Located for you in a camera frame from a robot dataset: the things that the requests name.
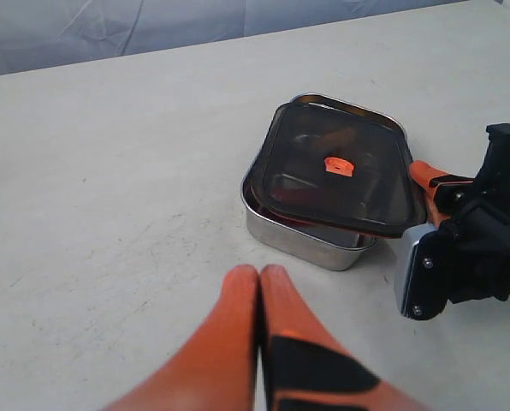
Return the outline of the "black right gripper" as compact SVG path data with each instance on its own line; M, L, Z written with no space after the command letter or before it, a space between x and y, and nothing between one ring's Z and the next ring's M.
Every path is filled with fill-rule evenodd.
M510 123L489 125L486 132L489 145L473 178L421 160L409 168L412 179L428 188L428 222L453 238L452 302L510 296Z

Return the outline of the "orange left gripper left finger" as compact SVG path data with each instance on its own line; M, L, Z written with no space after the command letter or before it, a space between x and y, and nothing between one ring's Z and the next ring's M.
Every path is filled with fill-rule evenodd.
M210 314L178 352L107 410L252 410L258 271L237 265Z

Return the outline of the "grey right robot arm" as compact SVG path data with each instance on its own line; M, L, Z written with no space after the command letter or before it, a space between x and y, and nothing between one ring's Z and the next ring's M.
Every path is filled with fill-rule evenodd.
M433 319L447 303L510 297L510 123L487 126L474 177L415 161L429 221L407 229L394 290L402 316Z

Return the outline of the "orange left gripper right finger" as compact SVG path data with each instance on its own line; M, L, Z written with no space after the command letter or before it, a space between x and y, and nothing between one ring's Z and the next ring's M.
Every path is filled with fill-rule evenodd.
M420 410L325 329L280 265L260 275L268 410Z

